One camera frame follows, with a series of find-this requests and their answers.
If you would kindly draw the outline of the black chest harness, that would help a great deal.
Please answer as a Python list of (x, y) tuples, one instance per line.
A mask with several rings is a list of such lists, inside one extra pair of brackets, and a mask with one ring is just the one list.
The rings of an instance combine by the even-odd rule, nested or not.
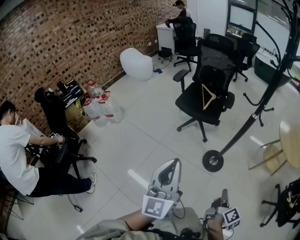
[(201, 240), (200, 237), (202, 235), (201, 232), (193, 232), (190, 228), (182, 229), (179, 235), (159, 229), (146, 230), (146, 232), (155, 233), (159, 235), (162, 240)]

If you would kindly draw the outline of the white desk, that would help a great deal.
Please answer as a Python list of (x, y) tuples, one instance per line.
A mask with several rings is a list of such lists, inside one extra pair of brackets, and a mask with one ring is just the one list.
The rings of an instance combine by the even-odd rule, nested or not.
[(173, 24), (170, 27), (167, 27), (165, 23), (157, 25), (157, 38), (158, 46), (161, 51), (162, 48), (168, 48), (172, 51), (172, 55), (175, 54), (175, 44), (173, 37), (176, 36)]

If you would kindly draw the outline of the black mesh office chair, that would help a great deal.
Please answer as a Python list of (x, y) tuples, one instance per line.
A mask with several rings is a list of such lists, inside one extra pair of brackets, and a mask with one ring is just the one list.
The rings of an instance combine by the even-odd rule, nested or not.
[(283, 191), (281, 191), (280, 189), (280, 184), (276, 184), (275, 189), (277, 189), (277, 202), (262, 200), (262, 204), (274, 206), (275, 209), (265, 223), (260, 223), (260, 227), (266, 226), (270, 222), (270, 220), (277, 214), (276, 222), (278, 227), (282, 227), (287, 223), (291, 223), (292, 228), (295, 229), (300, 224), (300, 217), (296, 220), (293, 219), (296, 213), (300, 214), (300, 198), (298, 204), (292, 209), (289, 208), (286, 199), (288, 197), (288, 192), (290, 191), (292, 192), (292, 195), (300, 193), (300, 178), (289, 183), (289, 185), (287, 185)]
[(245, 81), (248, 81), (248, 77), (243, 74), (243, 71), (248, 70), (252, 67), (252, 58), (260, 49), (260, 45), (256, 42), (257, 37), (249, 33), (244, 33), (237, 41), (237, 51), (240, 54), (240, 65), (239, 69), (235, 73), (234, 82), (238, 78), (238, 74), (245, 77)]
[[(197, 121), (203, 135), (203, 142), (207, 142), (204, 123), (218, 126), (221, 113), (231, 109), (234, 104), (235, 95), (229, 92), (228, 87), (236, 72), (239, 54), (234, 49), (233, 41), (219, 34), (209, 34), (198, 41), (197, 50), (199, 55), (196, 71), (192, 77), (193, 82), (185, 87), (184, 78), (189, 73), (185, 69), (173, 77), (174, 81), (180, 82), (182, 90), (175, 104), (191, 117), (190, 120), (177, 127), (177, 131)], [(221, 97), (222, 109), (213, 109), (208, 112), (203, 110), (202, 83)]]
[(86, 144), (87, 140), (80, 139), (79, 135), (69, 127), (64, 104), (55, 93), (39, 88), (35, 92), (35, 101), (41, 104), (51, 132), (65, 138), (65, 143), (61, 146), (54, 145), (42, 150), (42, 162), (46, 166), (66, 173), (72, 166), (77, 178), (80, 179), (76, 163), (87, 160), (93, 163), (97, 162), (97, 159), (94, 157), (84, 157), (82, 154), (79, 154), (81, 145), (83, 143)]
[(190, 17), (181, 16), (173, 24), (176, 36), (173, 37), (175, 43), (175, 50), (178, 53), (177, 61), (173, 64), (176, 67), (178, 64), (187, 63), (189, 72), (191, 72), (190, 63), (197, 63), (194, 57), (198, 56), (196, 45), (196, 24), (193, 23)]

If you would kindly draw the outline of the wooden hanger with metal hook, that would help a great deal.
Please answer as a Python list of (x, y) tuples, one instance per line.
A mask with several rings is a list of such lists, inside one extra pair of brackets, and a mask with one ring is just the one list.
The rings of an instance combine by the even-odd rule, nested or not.
[(213, 93), (205, 84), (202, 87), (202, 109), (205, 112), (212, 111), (213, 109), (222, 109), (222, 99), (216, 93)]

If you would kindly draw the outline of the person's grey-green shirt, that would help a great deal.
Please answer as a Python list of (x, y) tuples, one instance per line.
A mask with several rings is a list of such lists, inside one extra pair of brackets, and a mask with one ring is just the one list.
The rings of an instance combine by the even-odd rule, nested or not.
[(176, 208), (164, 219), (155, 219), (146, 230), (130, 230), (121, 219), (103, 220), (78, 236), (75, 240), (178, 240), (185, 228), (202, 233), (202, 224), (194, 209)]

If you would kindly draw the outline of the brown cardboard box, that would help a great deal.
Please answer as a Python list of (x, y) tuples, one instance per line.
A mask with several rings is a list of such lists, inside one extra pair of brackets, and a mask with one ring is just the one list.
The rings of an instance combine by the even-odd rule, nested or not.
[(82, 95), (65, 109), (67, 123), (76, 133), (83, 130), (91, 121), (83, 110), (84, 103), (85, 95)]

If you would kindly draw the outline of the person's left forearm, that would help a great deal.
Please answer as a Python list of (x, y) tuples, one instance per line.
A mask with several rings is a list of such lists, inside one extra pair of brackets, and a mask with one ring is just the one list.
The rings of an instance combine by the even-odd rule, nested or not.
[(126, 223), (130, 231), (141, 231), (151, 224), (155, 219), (142, 214), (142, 210), (135, 211), (118, 218)]

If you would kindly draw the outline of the white cardboard box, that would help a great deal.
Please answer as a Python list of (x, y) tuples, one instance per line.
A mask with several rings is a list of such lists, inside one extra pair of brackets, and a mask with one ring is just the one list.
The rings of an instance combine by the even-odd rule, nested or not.
[(22, 120), (22, 129), (34, 136), (45, 136), (39, 129), (37, 129), (28, 119)]

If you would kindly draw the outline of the clear water bottle red cap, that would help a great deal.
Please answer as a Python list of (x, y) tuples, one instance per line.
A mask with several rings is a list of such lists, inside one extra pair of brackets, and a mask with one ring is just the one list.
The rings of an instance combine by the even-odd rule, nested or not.
[(86, 84), (87, 92), (92, 98), (99, 98), (103, 95), (104, 91), (96, 81), (88, 80)]
[(102, 106), (105, 117), (111, 123), (120, 123), (122, 121), (122, 111), (110, 91), (104, 91), (98, 103)]
[(91, 94), (87, 94), (85, 96), (83, 110), (88, 117), (94, 121), (96, 126), (103, 127), (106, 124), (104, 110), (97, 97), (92, 97)]

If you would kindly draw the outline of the black round stool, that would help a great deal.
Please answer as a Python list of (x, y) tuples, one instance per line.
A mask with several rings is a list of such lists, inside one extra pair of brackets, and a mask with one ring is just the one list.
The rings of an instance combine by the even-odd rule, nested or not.
[(158, 54), (158, 59), (161, 61), (162, 64), (164, 63), (165, 59), (168, 59), (169, 62), (172, 61), (173, 53), (169, 48), (162, 48), (161, 50), (158, 51), (157, 54)]

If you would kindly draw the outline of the dark green bathtub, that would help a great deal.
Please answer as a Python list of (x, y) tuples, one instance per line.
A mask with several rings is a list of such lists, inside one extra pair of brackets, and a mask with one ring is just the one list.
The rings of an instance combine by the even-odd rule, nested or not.
[[(272, 77), (276, 71), (276, 68), (271, 64), (272, 59), (266, 57), (263, 54), (256, 54), (254, 63), (255, 74), (267, 84), (271, 83)], [(291, 77), (288, 75), (287, 70), (283, 73), (278, 83), (278, 88), (291, 81)]]

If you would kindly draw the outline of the person's right forearm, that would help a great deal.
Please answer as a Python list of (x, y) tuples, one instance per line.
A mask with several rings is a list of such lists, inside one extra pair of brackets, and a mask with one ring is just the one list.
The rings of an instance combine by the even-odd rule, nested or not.
[(208, 240), (224, 240), (223, 221), (224, 218), (221, 214), (216, 214), (214, 218), (208, 219)]

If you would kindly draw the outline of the white beanbag seat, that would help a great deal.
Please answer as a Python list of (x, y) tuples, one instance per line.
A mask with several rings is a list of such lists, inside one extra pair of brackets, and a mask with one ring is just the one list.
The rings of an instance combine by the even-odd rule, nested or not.
[(152, 77), (152, 58), (135, 48), (124, 50), (120, 54), (120, 63), (125, 73), (136, 80), (147, 81)]

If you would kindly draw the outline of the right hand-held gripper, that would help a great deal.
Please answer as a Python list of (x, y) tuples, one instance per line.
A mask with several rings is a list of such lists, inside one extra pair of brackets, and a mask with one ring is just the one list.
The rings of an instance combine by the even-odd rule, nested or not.
[(205, 230), (208, 230), (208, 220), (214, 219), (217, 214), (222, 215), (224, 219), (223, 229), (231, 230), (240, 224), (240, 215), (237, 208), (230, 208), (229, 206), (227, 189), (223, 189), (221, 198), (215, 199), (211, 207), (206, 210), (203, 219), (203, 227)]

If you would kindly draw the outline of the black metal coat rack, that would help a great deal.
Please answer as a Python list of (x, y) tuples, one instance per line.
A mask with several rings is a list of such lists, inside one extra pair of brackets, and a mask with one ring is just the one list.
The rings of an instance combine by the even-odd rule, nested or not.
[(292, 10), (289, 9), (286, 0), (281, 0), (282, 3), (279, 3), (276, 0), (271, 1), (278, 4), (281, 7), (281, 10), (285, 13), (289, 22), (290, 30), (285, 53), (284, 55), (281, 55), (280, 49), (275, 39), (258, 21), (256, 21), (256, 25), (258, 25), (272, 40), (277, 49), (277, 64), (275, 64), (273, 60), (270, 61), (270, 64), (275, 68), (275, 73), (273, 74), (267, 89), (265, 90), (258, 103), (253, 103), (246, 95), (246, 93), (243, 94), (246, 100), (252, 106), (256, 106), (257, 109), (250, 115), (250, 117), (247, 119), (247, 121), (244, 123), (241, 129), (237, 132), (237, 134), (229, 141), (229, 143), (221, 151), (209, 150), (204, 154), (202, 158), (202, 164), (204, 168), (209, 172), (215, 173), (223, 167), (223, 155), (250, 129), (250, 127), (254, 124), (256, 120), (259, 120), (260, 125), (263, 126), (261, 114), (262, 112), (271, 111), (271, 109), (266, 109), (265, 107), (268, 104), (271, 97), (273, 96), (275, 90), (278, 88), (282, 76), (285, 72), (291, 69), (294, 62), (300, 62), (300, 55), (298, 56), (296, 54), (300, 44), (300, 17), (298, 16), (300, 0), (293, 0)]

